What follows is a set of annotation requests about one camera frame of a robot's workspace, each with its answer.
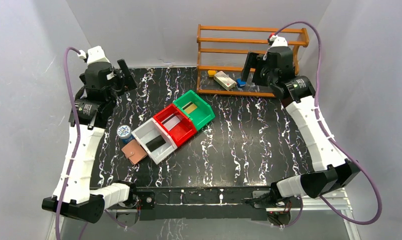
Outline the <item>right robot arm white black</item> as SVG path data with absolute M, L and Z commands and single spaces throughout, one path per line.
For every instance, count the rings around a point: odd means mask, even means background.
M 324 119 L 315 106 L 315 89 L 306 76 L 296 75 L 293 51 L 286 39 L 272 34 L 268 43 L 265 54 L 248 53 L 242 79 L 246 80 L 250 69 L 254 69 L 253 83 L 269 87 L 280 100 L 301 133 L 311 156 L 313 171 L 274 182 L 269 193 L 246 202 L 252 206 L 265 203 L 283 207 L 292 197 L 314 199 L 341 189 L 360 170 L 332 144 L 334 138 L 322 131 L 320 126 Z

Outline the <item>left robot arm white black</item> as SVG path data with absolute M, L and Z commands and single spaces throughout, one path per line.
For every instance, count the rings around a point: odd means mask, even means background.
M 77 93 L 69 93 L 67 152 L 58 184 L 53 194 L 43 199 L 41 207 L 64 217 L 96 223 L 109 207 L 121 203 L 132 208 L 138 202 L 138 194 L 125 181 L 90 189 L 95 155 L 108 119 L 113 115 L 118 97 L 136 89 L 136 83 L 126 62 L 119 59 L 118 67 L 114 67 L 102 47 L 77 53 L 87 64 L 80 75 L 83 86 Z

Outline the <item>brown leather card holder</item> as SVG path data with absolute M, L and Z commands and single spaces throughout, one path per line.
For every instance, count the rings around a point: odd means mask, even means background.
M 144 158 L 148 156 L 145 149 L 135 139 L 127 143 L 121 149 L 121 151 L 133 165 L 138 164 L 140 161 L 142 161 Z

